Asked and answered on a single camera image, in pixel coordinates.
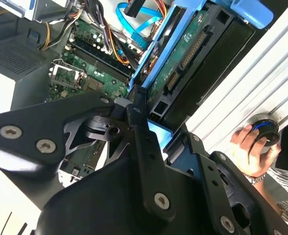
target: silver screw head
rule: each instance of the silver screw head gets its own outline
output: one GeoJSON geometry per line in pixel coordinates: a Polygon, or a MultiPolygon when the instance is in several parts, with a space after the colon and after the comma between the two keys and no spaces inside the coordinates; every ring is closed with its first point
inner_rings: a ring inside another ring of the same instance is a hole
{"type": "Polygon", "coordinates": [[[170,201],[166,195],[161,192],[157,192],[154,196],[155,203],[163,210],[167,210],[170,207],[170,201]]]}
{"type": "Polygon", "coordinates": [[[109,100],[108,100],[108,99],[106,99],[106,98],[100,98],[100,100],[101,100],[102,102],[106,103],[106,104],[108,104],[108,103],[109,103],[109,100]]]}
{"type": "Polygon", "coordinates": [[[200,141],[200,139],[198,138],[198,136],[193,136],[193,139],[196,140],[197,142],[200,141]]]}
{"type": "Polygon", "coordinates": [[[134,107],[134,110],[138,113],[141,113],[142,111],[139,108],[134,107]]]}
{"type": "Polygon", "coordinates": [[[225,216],[221,216],[220,218],[220,222],[222,224],[222,226],[230,233],[233,234],[235,232],[235,227],[232,223],[232,221],[225,217],[225,216]]]}
{"type": "Polygon", "coordinates": [[[221,158],[223,161],[226,161],[226,157],[225,157],[222,153],[220,153],[220,158],[221,158]]]}
{"type": "Polygon", "coordinates": [[[276,229],[273,230],[274,235],[282,235],[279,231],[277,231],[276,229]]]}
{"type": "Polygon", "coordinates": [[[56,150],[56,144],[51,140],[40,140],[36,143],[36,148],[41,153],[53,153],[56,150]]]}
{"type": "Polygon", "coordinates": [[[4,126],[0,129],[0,135],[6,139],[17,139],[22,135],[22,130],[17,126],[4,126]]]}

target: wristwatch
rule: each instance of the wristwatch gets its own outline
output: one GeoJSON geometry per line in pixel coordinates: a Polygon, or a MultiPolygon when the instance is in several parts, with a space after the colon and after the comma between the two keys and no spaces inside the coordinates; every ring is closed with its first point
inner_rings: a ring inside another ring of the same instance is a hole
{"type": "Polygon", "coordinates": [[[254,185],[254,184],[256,184],[256,183],[264,180],[265,177],[266,177],[266,174],[263,174],[262,176],[257,177],[257,178],[251,177],[251,176],[246,175],[246,174],[244,174],[244,176],[246,177],[246,179],[247,179],[252,185],[254,185]]]}

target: black mounting arm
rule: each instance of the black mounting arm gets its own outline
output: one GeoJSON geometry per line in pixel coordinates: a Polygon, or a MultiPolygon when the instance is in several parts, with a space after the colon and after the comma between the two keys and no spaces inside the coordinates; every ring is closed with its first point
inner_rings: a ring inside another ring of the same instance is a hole
{"type": "Polygon", "coordinates": [[[164,164],[141,87],[116,103],[91,92],[0,114],[0,169],[47,181],[67,154],[95,140],[113,145],[106,166],[54,195],[37,235],[245,235],[247,228],[288,235],[232,162],[208,155],[197,136],[174,140],[173,151],[181,151],[164,164]]]}

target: motherboard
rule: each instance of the motherboard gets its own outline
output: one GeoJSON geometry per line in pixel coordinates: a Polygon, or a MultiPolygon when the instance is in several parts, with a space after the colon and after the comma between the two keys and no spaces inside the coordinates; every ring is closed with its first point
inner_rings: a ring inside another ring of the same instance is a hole
{"type": "MultiPolygon", "coordinates": [[[[102,31],[92,24],[78,20],[73,26],[68,44],[59,59],[52,62],[51,85],[47,101],[58,100],[98,91],[112,100],[128,94],[128,81],[133,73],[107,51],[102,31]]],[[[105,141],[96,141],[88,148],[69,154],[60,170],[76,181],[95,171],[105,141]]]]}

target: orange wire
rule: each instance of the orange wire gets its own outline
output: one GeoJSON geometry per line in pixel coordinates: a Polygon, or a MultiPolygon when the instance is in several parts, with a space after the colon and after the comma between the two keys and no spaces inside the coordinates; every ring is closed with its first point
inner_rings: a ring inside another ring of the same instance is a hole
{"type": "Polygon", "coordinates": [[[120,61],[121,63],[123,63],[123,64],[128,64],[129,61],[123,60],[123,59],[117,54],[116,49],[115,49],[115,46],[114,46],[114,43],[113,43],[112,32],[111,32],[111,30],[110,30],[110,28],[109,28],[109,26],[108,26],[108,23],[105,22],[105,24],[106,24],[106,26],[107,26],[107,28],[108,28],[108,31],[109,31],[110,43],[111,43],[111,47],[112,47],[112,50],[113,50],[113,52],[114,52],[115,57],[116,57],[116,58],[118,59],[118,61],[120,61]]]}
{"type": "Polygon", "coordinates": [[[161,14],[162,14],[162,17],[164,18],[164,11],[163,11],[163,9],[159,6],[157,0],[154,0],[154,2],[155,2],[155,4],[158,6],[158,8],[159,8],[159,10],[160,10],[160,12],[161,12],[161,14]]]}
{"type": "Polygon", "coordinates": [[[164,9],[164,16],[166,16],[167,15],[167,8],[165,7],[163,0],[160,0],[160,3],[164,9]]]}

